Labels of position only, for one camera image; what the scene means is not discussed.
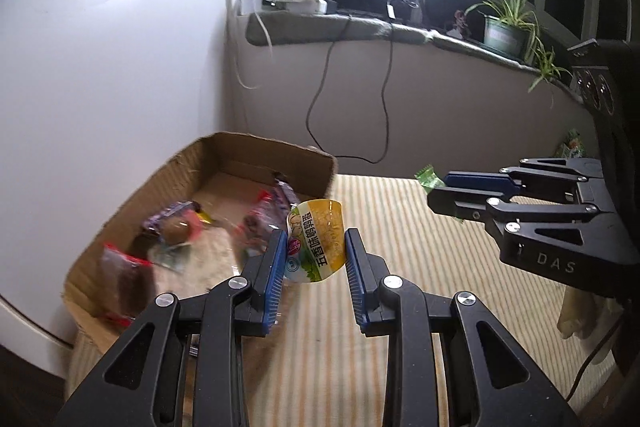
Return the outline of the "yellow jelly cup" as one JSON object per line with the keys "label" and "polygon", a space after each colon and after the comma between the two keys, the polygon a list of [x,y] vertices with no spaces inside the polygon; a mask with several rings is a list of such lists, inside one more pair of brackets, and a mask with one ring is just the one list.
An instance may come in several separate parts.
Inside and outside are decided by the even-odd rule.
{"label": "yellow jelly cup", "polygon": [[342,205],[333,199],[311,199],[286,218],[288,253],[284,276],[297,284],[328,279],[346,262]]}

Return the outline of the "blue snickers bar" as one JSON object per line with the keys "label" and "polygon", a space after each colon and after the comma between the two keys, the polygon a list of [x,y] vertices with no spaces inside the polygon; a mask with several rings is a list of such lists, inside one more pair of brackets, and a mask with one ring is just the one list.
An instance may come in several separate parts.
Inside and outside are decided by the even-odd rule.
{"label": "blue snickers bar", "polygon": [[146,218],[141,225],[142,231],[146,234],[160,236],[163,223],[169,218],[181,217],[188,210],[200,212],[201,205],[195,200],[184,200],[183,202],[173,202],[168,207],[155,213],[155,215]]}

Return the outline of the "green snack packet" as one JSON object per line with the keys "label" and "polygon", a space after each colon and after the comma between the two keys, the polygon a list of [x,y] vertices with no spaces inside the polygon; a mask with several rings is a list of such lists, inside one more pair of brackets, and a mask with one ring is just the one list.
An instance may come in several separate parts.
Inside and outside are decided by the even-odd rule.
{"label": "green snack packet", "polygon": [[423,167],[414,175],[414,177],[426,194],[430,194],[431,191],[435,190],[435,188],[446,185],[446,183],[439,178],[433,165]]}

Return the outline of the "striped beige table cloth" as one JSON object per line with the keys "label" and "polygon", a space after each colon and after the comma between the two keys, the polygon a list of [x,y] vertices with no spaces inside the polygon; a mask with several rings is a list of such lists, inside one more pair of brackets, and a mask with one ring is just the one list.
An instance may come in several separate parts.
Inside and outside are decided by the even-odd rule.
{"label": "striped beige table cloth", "polygon": [[[190,167],[149,179],[104,225],[67,275],[64,300],[102,358],[70,395],[60,426],[178,426],[193,401],[197,426],[575,426],[561,393],[577,367],[540,321],[559,291],[536,277],[498,273],[495,248],[473,225],[438,219],[416,182],[351,176],[338,186],[352,243],[383,274],[367,304],[383,315],[371,336],[355,320],[355,279],[288,285],[269,336],[243,312],[231,265],[186,299],[149,306],[116,334],[99,317],[107,244],[134,243],[142,220],[195,197],[230,215],[256,182]],[[391,288],[384,277],[397,277]]]}

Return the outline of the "brown round snack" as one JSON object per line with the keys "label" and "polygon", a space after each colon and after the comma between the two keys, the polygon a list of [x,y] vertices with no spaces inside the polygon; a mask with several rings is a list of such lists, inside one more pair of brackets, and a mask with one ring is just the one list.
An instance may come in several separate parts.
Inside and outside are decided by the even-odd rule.
{"label": "brown round snack", "polygon": [[191,235],[191,223],[183,217],[169,217],[160,226],[160,237],[168,247],[188,243]]}

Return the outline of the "potted spider plant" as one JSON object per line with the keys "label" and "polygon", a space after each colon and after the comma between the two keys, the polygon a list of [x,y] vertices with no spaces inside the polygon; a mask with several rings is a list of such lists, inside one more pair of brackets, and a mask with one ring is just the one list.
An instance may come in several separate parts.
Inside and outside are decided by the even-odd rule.
{"label": "potted spider plant", "polygon": [[523,61],[537,75],[528,86],[532,93],[542,84],[570,79],[570,71],[555,63],[555,49],[542,41],[542,27],[534,0],[480,0],[468,6],[462,16],[479,12],[484,17],[484,46]]}

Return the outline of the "brown cardboard box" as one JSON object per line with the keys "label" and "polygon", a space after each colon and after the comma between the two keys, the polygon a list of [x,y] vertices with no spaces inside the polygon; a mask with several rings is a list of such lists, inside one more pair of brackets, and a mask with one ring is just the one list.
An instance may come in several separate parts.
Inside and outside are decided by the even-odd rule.
{"label": "brown cardboard box", "polygon": [[[144,233],[142,222],[173,202],[195,200],[202,210],[188,210],[181,216],[192,227],[186,244],[216,227],[230,234],[233,248],[235,228],[259,193],[273,190],[275,173],[281,173],[299,200],[305,202],[326,197],[336,167],[335,158],[329,154],[251,134],[218,132],[195,141],[157,170],[80,255],[64,284],[67,310],[79,330],[105,353],[127,328],[108,321],[101,306],[99,261],[105,244],[152,263],[150,249],[168,246],[160,236]],[[242,268],[248,256],[234,255]]]}

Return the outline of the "lamp tripod stand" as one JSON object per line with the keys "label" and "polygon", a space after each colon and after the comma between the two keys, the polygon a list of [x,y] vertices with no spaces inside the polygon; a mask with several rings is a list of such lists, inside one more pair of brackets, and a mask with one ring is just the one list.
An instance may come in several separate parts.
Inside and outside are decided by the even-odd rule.
{"label": "lamp tripod stand", "polygon": [[413,27],[424,25],[423,0],[387,0],[386,8],[388,18],[394,22]]}

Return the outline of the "grey window sill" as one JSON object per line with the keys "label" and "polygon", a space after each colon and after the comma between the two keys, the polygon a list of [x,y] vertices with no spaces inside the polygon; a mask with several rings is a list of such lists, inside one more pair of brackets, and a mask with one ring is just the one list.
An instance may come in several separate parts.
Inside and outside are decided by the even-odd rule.
{"label": "grey window sill", "polygon": [[235,26],[240,40],[269,52],[281,46],[302,48],[325,44],[328,48],[321,72],[310,76],[318,81],[317,93],[323,90],[331,55],[340,42],[356,43],[358,65],[371,60],[370,44],[385,43],[387,58],[383,70],[386,78],[390,78],[394,65],[430,79],[442,77],[467,82],[502,76],[518,77],[530,84],[537,75],[533,67],[476,44],[447,37],[434,30],[416,29],[374,18],[271,11],[240,16],[236,20],[245,23]]}

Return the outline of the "white cabinet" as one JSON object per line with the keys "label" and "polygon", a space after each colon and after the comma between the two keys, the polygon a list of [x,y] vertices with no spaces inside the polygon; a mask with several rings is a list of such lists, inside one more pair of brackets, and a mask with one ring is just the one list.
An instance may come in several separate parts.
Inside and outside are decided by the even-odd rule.
{"label": "white cabinet", "polygon": [[172,155],[226,124],[227,0],[1,0],[1,343],[64,376],[67,271]]}

